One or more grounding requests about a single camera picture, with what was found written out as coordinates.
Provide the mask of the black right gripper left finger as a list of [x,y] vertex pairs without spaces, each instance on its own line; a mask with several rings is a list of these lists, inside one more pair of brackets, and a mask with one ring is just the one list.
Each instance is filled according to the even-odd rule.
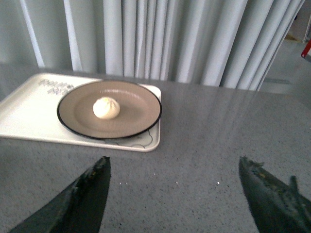
[[110,159],[103,156],[50,202],[10,231],[12,233],[99,232],[110,178]]

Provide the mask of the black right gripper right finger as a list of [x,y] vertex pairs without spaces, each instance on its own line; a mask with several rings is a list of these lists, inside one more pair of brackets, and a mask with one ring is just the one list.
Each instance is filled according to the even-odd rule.
[[260,233],[309,233],[311,201],[298,190],[296,176],[285,184],[246,156],[239,177],[249,210]]

